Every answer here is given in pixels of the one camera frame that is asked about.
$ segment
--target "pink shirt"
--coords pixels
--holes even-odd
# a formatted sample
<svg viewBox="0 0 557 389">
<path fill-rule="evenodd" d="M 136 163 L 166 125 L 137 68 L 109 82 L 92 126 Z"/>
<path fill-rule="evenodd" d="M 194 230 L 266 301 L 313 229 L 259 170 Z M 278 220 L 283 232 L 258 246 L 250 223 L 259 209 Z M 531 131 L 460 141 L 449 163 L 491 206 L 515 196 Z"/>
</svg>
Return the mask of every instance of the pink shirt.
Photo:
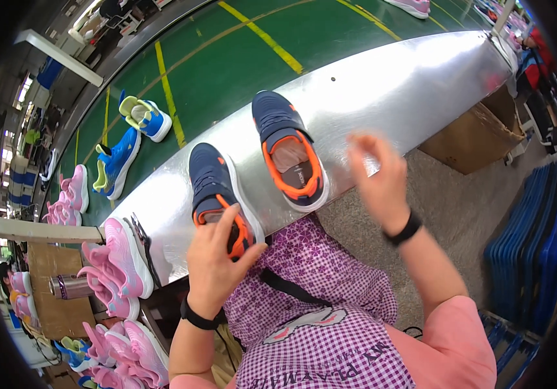
<svg viewBox="0 0 557 389">
<path fill-rule="evenodd" d="M 417 388 L 494 388 L 496 361 L 475 302 L 456 296 L 439 305 L 423 328 L 423 341 L 385 324 Z M 226 389 L 235 389 L 233 378 Z M 216 389 L 192 375 L 175 377 L 171 389 Z"/>
</svg>

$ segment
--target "apron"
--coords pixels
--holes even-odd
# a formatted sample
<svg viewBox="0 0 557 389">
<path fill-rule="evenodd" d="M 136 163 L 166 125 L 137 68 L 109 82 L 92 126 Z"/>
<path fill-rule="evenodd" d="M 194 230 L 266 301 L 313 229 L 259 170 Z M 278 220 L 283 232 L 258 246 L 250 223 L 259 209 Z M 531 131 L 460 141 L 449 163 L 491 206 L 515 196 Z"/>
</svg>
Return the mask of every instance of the apron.
<svg viewBox="0 0 557 389">
<path fill-rule="evenodd" d="M 314 215 L 273 238 L 224 304 L 246 349 L 236 387 L 414 387 L 384 328 L 397 318 L 387 275 L 350 255 Z M 267 273 L 288 293 L 262 281 Z"/>
</svg>

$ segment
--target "cartoon print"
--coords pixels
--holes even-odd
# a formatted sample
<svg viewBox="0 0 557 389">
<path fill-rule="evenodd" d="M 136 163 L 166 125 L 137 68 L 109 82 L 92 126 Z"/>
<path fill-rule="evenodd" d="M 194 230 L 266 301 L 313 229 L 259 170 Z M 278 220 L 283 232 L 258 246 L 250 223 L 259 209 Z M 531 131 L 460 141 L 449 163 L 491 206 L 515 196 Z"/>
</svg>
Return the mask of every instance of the cartoon print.
<svg viewBox="0 0 557 389">
<path fill-rule="evenodd" d="M 328 327 L 329 325 L 335 325 L 341 323 L 342 320 L 348 313 L 345 309 L 333 310 L 332 307 L 326 307 L 318 312 L 311 312 L 300 316 L 298 319 L 290 321 L 281 327 L 278 331 L 268 336 L 263 344 L 273 344 L 277 342 L 282 342 L 283 340 L 289 338 L 291 334 L 296 331 L 297 328 L 303 327 L 305 325 L 313 325 L 315 327 Z"/>
</svg>

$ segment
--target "black wristband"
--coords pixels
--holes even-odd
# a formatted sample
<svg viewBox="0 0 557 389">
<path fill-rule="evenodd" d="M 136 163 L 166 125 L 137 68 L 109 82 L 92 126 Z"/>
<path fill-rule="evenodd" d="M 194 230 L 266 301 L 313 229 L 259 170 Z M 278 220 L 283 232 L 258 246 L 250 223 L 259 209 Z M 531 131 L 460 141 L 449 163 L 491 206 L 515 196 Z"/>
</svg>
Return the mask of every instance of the black wristband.
<svg viewBox="0 0 557 389">
<path fill-rule="evenodd" d="M 189 321 L 193 326 L 202 330 L 213 331 L 218 328 L 219 323 L 216 318 L 214 318 L 214 320 L 207 320 L 204 317 L 197 315 L 197 313 L 190 308 L 188 305 L 188 296 L 181 301 L 181 308 L 179 312 L 181 313 L 181 319 Z"/>
<path fill-rule="evenodd" d="M 389 242 L 395 247 L 398 247 L 402 243 L 406 242 L 408 239 L 412 238 L 412 236 L 419 231 L 421 228 L 421 219 L 417 216 L 415 211 L 412 209 L 410 210 L 410 216 L 408 217 L 408 222 L 404 229 L 394 237 L 390 237 L 387 233 L 384 233 L 384 237 L 387 238 Z"/>
</svg>

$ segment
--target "gray carpet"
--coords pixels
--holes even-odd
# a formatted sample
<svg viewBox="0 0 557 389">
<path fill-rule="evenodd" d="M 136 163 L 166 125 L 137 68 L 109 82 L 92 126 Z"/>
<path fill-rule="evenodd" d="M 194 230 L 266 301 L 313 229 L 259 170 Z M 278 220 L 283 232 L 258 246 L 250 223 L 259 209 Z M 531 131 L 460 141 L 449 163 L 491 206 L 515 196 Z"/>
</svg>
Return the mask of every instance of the gray carpet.
<svg viewBox="0 0 557 389">
<path fill-rule="evenodd" d="M 544 163 L 544 148 L 533 139 L 511 166 L 499 160 L 462 175 L 422 153 L 407 154 L 410 206 L 422 217 L 460 271 L 478 307 L 487 307 L 489 276 L 482 252 L 507 218 L 508 208 L 532 169 Z M 423 326 L 421 300 L 397 252 L 385 242 L 352 189 L 317 212 L 326 231 L 358 260 L 383 269 L 391 278 L 399 309 L 395 326 Z"/>
</svg>

